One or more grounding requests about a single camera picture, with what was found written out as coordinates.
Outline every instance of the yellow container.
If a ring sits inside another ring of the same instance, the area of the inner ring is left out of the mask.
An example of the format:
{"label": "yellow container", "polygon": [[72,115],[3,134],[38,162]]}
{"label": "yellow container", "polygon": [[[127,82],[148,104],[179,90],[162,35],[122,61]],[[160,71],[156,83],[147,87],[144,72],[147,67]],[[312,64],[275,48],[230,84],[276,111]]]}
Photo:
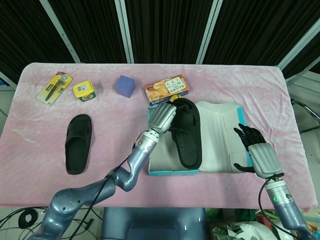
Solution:
{"label": "yellow container", "polygon": [[94,86],[90,80],[80,82],[72,87],[76,98],[82,102],[88,101],[96,97]]}

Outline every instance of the orange food box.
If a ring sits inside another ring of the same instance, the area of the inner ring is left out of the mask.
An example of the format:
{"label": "orange food box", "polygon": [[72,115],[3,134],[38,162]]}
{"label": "orange food box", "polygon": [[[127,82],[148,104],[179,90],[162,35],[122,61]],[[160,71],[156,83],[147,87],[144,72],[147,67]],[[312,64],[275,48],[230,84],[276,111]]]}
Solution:
{"label": "orange food box", "polygon": [[173,95],[186,95],[189,92],[184,76],[178,75],[144,85],[144,92],[149,105],[170,100]]}

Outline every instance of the pink towel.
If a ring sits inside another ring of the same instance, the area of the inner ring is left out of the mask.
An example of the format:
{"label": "pink towel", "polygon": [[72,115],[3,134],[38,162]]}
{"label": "pink towel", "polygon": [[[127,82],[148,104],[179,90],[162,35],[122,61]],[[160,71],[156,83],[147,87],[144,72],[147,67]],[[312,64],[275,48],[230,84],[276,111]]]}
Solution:
{"label": "pink towel", "polygon": [[[52,106],[37,94],[58,71],[74,80]],[[293,108],[281,71],[272,66],[169,64],[51,64],[32,63],[20,77],[0,139],[0,206],[47,206],[64,188],[98,181],[125,159],[143,130],[148,129],[143,85],[182,74],[194,102],[239,103],[247,125],[259,129],[271,143],[284,179],[300,208],[317,206],[314,186]],[[135,79],[131,98],[116,94],[120,75]],[[91,80],[97,97],[81,102],[73,85]],[[70,120],[88,114],[93,131],[86,170],[69,175],[65,141]],[[148,176],[148,164],[135,188],[120,188],[100,206],[258,208],[263,179],[255,174]],[[272,204],[264,192],[262,206]]]}

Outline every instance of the floor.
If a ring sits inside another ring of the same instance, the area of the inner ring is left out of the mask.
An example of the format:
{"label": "floor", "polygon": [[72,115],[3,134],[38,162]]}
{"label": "floor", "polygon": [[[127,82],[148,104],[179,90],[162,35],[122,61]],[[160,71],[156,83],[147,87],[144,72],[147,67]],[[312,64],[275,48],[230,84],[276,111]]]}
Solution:
{"label": "floor", "polygon": [[[319,102],[319,96],[320,93],[317,93],[315,91],[305,89],[298,85],[291,85],[288,86],[289,94],[292,98],[295,98],[297,100],[300,100],[301,102],[307,104],[310,106],[314,111],[320,113],[320,102]],[[12,89],[3,89],[0,88],[0,110],[5,115],[8,115],[10,105],[12,102],[12,99],[14,97],[14,91]],[[300,106],[293,106],[296,121],[298,124],[299,129],[306,129],[310,127],[315,127],[317,125],[317,122],[310,117]],[[1,113],[0,111],[0,135],[2,133],[2,129],[5,125],[5,121],[7,117]],[[303,133],[301,135],[301,139],[304,145],[305,154],[308,160],[309,169],[311,172],[311,177],[313,180],[315,192],[317,195],[317,200],[320,203],[320,129],[314,130],[308,133]],[[14,210],[18,208],[0,208],[0,219],[4,218]],[[94,210],[102,216],[103,209],[100,207],[94,208]],[[42,210],[39,210],[39,219],[37,222],[40,222],[43,218],[44,214],[41,214]],[[80,210],[78,214],[76,215],[75,219],[82,219],[84,214],[86,213],[86,210]],[[6,224],[3,226],[2,229],[0,229],[0,239],[3,240],[25,240],[27,238],[24,238],[26,234],[28,233],[28,230],[21,230],[18,227],[18,217],[19,214],[13,216]],[[74,238],[74,240],[95,240],[99,239],[100,232],[101,232],[101,220],[96,217],[92,212],[88,215],[87,221],[89,219],[93,219],[93,223],[89,230],[93,233],[86,231],[83,234],[80,234]],[[70,236],[74,229],[77,227],[77,222],[74,221],[71,226],[68,228],[66,233],[63,235],[63,237]]]}

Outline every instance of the robotic arm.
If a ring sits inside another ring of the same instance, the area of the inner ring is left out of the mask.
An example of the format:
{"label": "robotic arm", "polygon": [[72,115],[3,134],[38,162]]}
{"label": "robotic arm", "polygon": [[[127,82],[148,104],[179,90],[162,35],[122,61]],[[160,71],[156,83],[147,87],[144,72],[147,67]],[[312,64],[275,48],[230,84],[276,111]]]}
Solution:
{"label": "robotic arm", "polygon": [[[159,135],[169,129],[176,110],[174,105],[168,103],[159,104],[155,109],[149,121],[149,130],[141,134],[127,159],[130,172],[122,167],[116,167],[107,175],[107,179],[84,187],[67,188],[57,192],[51,200],[39,230],[29,240],[60,240],[77,211],[83,205],[90,206],[97,195],[94,204],[115,194],[116,186],[126,192],[132,190],[137,183],[140,170],[159,141]],[[236,128],[235,131],[251,154],[253,167],[242,167],[239,164],[235,164],[235,167],[240,171],[256,173],[259,177],[268,179],[265,188],[283,226],[288,230],[296,230],[300,239],[316,240],[303,220],[286,183],[276,177],[281,172],[281,166],[272,147],[266,143],[258,130],[243,125],[240,127],[243,132]]]}

